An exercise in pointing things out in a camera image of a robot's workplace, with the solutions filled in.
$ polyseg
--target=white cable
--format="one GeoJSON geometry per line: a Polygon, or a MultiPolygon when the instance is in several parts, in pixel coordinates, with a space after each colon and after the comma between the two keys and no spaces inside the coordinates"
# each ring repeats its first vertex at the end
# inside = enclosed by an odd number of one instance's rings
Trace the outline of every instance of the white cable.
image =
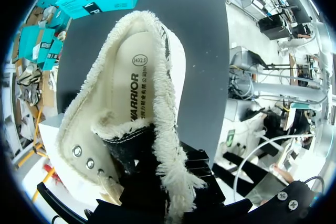
{"type": "MultiPolygon", "coordinates": [[[[249,81],[250,81],[250,85],[249,85],[249,87],[248,87],[247,92],[246,92],[245,94],[239,94],[239,93],[234,89],[234,92],[236,93],[236,95],[238,95],[239,97],[241,97],[243,100],[247,100],[247,99],[251,98],[251,97],[253,96],[253,94],[254,94],[254,87],[253,87],[253,81],[252,81],[252,78],[251,78],[251,76],[250,76],[249,74],[247,74],[247,76],[248,76],[249,81]],[[244,98],[245,96],[247,96],[247,95],[249,94],[250,91],[251,91],[251,95],[250,95],[248,98],[244,98]]],[[[237,87],[237,89],[239,89],[236,79],[235,79],[235,86],[237,87]]]]}
{"type": "Polygon", "coordinates": [[[313,136],[313,134],[298,134],[298,135],[284,135],[284,136],[277,136],[277,137],[274,137],[272,139],[269,139],[265,142],[263,142],[262,144],[259,144],[253,151],[251,151],[250,154],[247,155],[247,157],[245,157],[243,159],[243,161],[241,162],[240,166],[238,167],[238,170],[237,170],[237,174],[236,174],[236,177],[235,177],[235,180],[233,182],[233,199],[234,201],[236,202],[236,194],[237,194],[237,184],[238,184],[238,176],[239,176],[239,173],[241,172],[242,170],[242,167],[243,165],[246,163],[246,161],[252,156],[252,154],[254,152],[256,152],[258,149],[260,149],[261,147],[265,146],[266,144],[269,144],[270,142],[274,142],[276,140],[280,140],[280,139],[285,139],[285,138],[292,138],[292,137],[307,137],[307,136],[313,136]]]}

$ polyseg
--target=white canvas shoe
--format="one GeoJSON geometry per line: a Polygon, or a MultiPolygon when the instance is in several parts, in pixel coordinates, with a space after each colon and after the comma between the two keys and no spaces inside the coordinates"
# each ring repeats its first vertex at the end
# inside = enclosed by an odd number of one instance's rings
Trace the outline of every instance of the white canvas shoe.
{"type": "Polygon", "coordinates": [[[92,205],[100,195],[119,205],[120,176],[134,172],[139,149],[152,148],[168,216],[177,222],[195,207],[204,182],[187,171],[176,133],[184,75],[182,44],[154,14],[136,11],[116,23],[57,136],[61,161],[53,165],[76,199],[92,205]]]}

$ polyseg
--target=desk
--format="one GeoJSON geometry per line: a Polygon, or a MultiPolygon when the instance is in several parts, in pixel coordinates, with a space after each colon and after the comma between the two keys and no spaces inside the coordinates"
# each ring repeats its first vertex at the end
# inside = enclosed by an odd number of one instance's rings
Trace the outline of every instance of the desk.
{"type": "MultiPolygon", "coordinates": [[[[204,149],[212,166],[223,125],[229,73],[229,35],[225,0],[138,0],[136,10],[150,10],[183,44],[186,74],[178,135],[204,149]]],[[[63,112],[76,97],[107,34],[132,10],[103,12],[71,22],[59,63],[57,107],[63,112]]]]}

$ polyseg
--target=black shoe tongue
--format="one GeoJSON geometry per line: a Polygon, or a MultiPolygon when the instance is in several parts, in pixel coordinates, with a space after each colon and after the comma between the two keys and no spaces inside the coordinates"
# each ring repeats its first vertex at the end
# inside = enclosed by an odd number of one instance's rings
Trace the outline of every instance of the black shoe tongue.
{"type": "Polygon", "coordinates": [[[105,110],[94,117],[91,130],[103,140],[126,174],[135,171],[135,160],[139,160],[143,152],[152,152],[154,125],[151,119],[120,124],[112,111],[105,110]]]}
{"type": "Polygon", "coordinates": [[[123,137],[102,139],[111,155],[123,166],[128,175],[135,172],[135,160],[140,160],[145,153],[152,152],[154,143],[154,125],[139,128],[132,133],[125,133],[123,137]]]}

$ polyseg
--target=sticker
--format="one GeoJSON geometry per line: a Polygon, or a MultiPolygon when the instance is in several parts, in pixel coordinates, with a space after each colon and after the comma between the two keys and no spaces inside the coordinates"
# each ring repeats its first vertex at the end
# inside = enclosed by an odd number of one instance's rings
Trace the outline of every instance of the sticker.
{"type": "Polygon", "coordinates": [[[115,8],[127,7],[127,3],[115,4],[115,8]]]}
{"type": "Polygon", "coordinates": [[[41,42],[40,48],[50,48],[50,47],[51,47],[51,43],[41,42]]]}
{"type": "Polygon", "coordinates": [[[231,147],[236,130],[229,130],[226,137],[226,146],[231,147]]]}
{"type": "Polygon", "coordinates": [[[148,62],[148,58],[146,55],[136,55],[132,59],[132,63],[135,66],[141,67],[146,65],[148,62]]]}
{"type": "Polygon", "coordinates": [[[101,13],[101,9],[98,7],[98,5],[95,2],[85,5],[83,6],[83,8],[91,15],[95,13],[101,13]]]}
{"type": "Polygon", "coordinates": [[[48,54],[47,58],[48,59],[57,59],[57,54],[48,54]]]}

